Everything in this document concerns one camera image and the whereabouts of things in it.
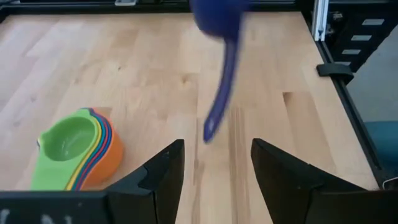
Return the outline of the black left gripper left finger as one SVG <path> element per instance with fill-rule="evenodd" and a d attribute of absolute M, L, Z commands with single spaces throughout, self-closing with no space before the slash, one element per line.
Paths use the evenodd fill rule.
<path fill-rule="evenodd" d="M 0 191 L 0 224 L 175 224 L 184 162 L 177 139 L 104 190 Z"/>

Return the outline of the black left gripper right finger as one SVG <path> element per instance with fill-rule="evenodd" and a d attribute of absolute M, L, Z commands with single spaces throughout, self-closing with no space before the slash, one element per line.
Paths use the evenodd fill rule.
<path fill-rule="evenodd" d="M 260 138 L 251 160 L 274 224 L 398 224 L 398 189 L 366 190 Z"/>

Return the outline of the orange measuring cup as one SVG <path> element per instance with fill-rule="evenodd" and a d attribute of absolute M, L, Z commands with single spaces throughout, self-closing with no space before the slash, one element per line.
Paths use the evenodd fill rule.
<path fill-rule="evenodd" d="M 87 178 L 83 181 L 81 189 L 93 187 L 108 180 L 115 174 L 123 158 L 124 144 L 119 134 L 105 115 L 101 114 L 96 108 L 94 108 L 94 111 L 102 115 L 104 122 L 108 125 L 108 141 L 103 144 L 103 151 L 98 154 L 101 155 L 101 158 L 98 158 L 98 163 L 94 165 Z"/>

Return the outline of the yellow measuring cup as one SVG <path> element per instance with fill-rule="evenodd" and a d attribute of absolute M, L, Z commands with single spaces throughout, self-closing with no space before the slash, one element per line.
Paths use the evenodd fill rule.
<path fill-rule="evenodd" d="M 84 180 L 83 177 L 84 170 L 88 167 L 89 161 L 92 159 L 93 154 L 96 152 L 97 147 L 101 143 L 102 138 L 102 126 L 98 121 L 96 116 L 93 116 L 93 109 L 92 108 L 81 108 L 79 109 L 76 114 L 80 114 L 88 118 L 90 121 L 94 122 L 95 124 L 95 136 L 90 144 L 89 149 L 85 153 L 85 156 L 77 165 L 75 171 L 73 172 L 68 184 L 65 187 L 65 190 L 80 190 L 81 184 L 79 182 Z"/>

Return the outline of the light blue measuring cup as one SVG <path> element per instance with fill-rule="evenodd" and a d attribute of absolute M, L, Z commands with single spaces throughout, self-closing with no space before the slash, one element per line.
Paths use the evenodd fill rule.
<path fill-rule="evenodd" d="M 102 151 L 103 151 L 103 144 L 106 144 L 106 142 L 108 141 L 108 134 L 109 134 L 108 125 L 106 124 L 106 122 L 104 122 L 103 116 L 97 114 L 97 113 L 94 111 L 94 109 L 93 109 L 93 116 L 96 116 L 96 117 L 97 117 L 98 121 L 100 122 L 100 124 L 101 124 L 101 126 L 102 126 L 103 132 L 102 132 L 101 143 L 100 143 L 100 145 L 97 147 L 96 152 L 93 154 L 92 159 L 89 161 L 88 167 L 84 170 L 83 177 L 84 177 L 85 179 L 87 178 L 88 174 L 90 173 L 90 171 L 92 170 L 92 168 L 94 167 L 94 165 L 96 165 L 96 164 L 98 163 L 98 161 L 99 161 L 98 158 L 101 158 L 101 155 L 98 155 L 98 154 L 101 154 L 101 153 L 102 153 Z M 79 182 L 79 184 L 81 184 L 81 187 L 82 187 L 82 185 L 83 185 L 83 181 L 84 181 L 84 180 L 81 180 L 81 181 Z"/>

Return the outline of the green measuring cup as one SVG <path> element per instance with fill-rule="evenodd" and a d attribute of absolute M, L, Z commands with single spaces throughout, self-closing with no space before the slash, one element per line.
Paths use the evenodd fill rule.
<path fill-rule="evenodd" d="M 88 108 L 58 120 L 38 138 L 39 154 L 31 190 L 71 190 L 87 154 L 98 142 L 100 125 Z"/>

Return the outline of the small indigo measuring cup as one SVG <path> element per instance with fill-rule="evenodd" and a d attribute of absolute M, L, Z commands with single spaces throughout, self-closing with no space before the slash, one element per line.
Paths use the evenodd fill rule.
<path fill-rule="evenodd" d="M 246 0 L 190 0 L 197 27 L 224 42 L 224 60 L 218 89 L 203 125 L 203 141 L 217 134 L 229 104 L 240 53 L 241 24 Z"/>

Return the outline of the black box with white labels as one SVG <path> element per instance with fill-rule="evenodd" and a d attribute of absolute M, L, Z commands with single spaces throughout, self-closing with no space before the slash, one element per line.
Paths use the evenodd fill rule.
<path fill-rule="evenodd" d="M 334 11 L 328 15 L 325 43 L 336 63 L 357 72 L 396 25 L 398 16 L 391 12 Z"/>

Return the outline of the silver aluminium bracket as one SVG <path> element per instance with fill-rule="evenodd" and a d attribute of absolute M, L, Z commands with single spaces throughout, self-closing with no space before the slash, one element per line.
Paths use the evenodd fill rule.
<path fill-rule="evenodd" d="M 329 1 L 314 0 L 311 33 L 316 42 L 325 40 Z"/>

